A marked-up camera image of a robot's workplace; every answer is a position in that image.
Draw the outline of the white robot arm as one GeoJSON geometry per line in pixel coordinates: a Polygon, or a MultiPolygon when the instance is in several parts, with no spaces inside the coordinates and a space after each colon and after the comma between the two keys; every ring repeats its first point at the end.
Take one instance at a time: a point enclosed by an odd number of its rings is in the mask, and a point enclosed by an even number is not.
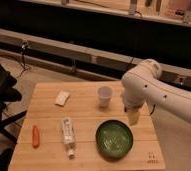
{"type": "Polygon", "coordinates": [[[134,112],[149,100],[191,124],[191,92],[163,83],[159,80],[161,74],[161,65],[146,59],[122,76],[126,111],[134,112]]]}

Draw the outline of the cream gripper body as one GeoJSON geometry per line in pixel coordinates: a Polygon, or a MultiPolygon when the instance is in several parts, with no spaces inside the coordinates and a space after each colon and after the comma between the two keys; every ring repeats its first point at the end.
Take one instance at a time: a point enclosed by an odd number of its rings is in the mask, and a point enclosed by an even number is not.
{"type": "Polygon", "coordinates": [[[139,120],[140,112],[138,108],[124,108],[125,113],[127,114],[128,121],[130,125],[136,125],[139,120]]]}

